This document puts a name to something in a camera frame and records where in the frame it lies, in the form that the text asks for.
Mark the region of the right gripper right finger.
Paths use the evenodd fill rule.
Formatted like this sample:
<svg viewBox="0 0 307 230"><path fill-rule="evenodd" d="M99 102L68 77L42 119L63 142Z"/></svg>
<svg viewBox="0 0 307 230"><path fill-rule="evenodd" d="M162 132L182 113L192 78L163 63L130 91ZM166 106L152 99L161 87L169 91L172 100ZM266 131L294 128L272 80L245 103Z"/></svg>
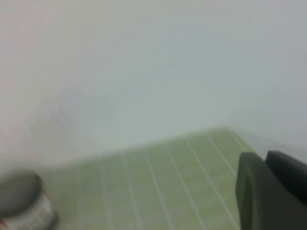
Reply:
<svg viewBox="0 0 307 230"><path fill-rule="evenodd" d="M265 198L266 230L307 228L307 165L283 152L270 150L265 159L272 173Z"/></svg>

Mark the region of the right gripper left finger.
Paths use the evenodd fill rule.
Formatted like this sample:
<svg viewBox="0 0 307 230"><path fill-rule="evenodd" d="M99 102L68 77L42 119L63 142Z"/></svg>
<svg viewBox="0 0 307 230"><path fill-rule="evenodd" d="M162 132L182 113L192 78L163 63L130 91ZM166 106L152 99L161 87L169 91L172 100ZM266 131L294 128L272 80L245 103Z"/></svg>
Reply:
<svg viewBox="0 0 307 230"><path fill-rule="evenodd" d="M242 230L272 230L271 187L273 173L254 152L240 154L236 176L236 201Z"/></svg>

